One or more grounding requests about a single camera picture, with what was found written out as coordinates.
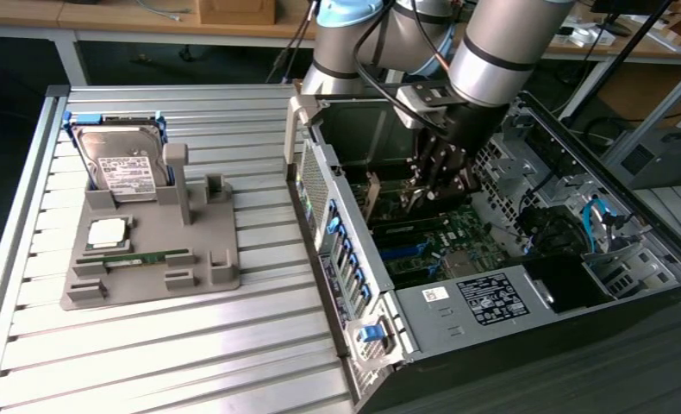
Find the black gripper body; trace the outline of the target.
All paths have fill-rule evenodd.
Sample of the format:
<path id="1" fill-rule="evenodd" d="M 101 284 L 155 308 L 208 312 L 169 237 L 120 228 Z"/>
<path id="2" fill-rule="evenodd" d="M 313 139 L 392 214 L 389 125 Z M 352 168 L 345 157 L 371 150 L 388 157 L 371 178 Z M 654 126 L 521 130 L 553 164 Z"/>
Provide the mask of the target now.
<path id="1" fill-rule="evenodd" d="M 440 126 L 442 132 L 434 133 L 422 128 L 417 132 L 417 150 L 422 151 L 430 139 L 436 138 L 436 141 L 457 149 L 478 151 L 492 138 L 508 112 L 508 103 L 496 107 L 460 103 L 434 108 L 425 117 Z"/>

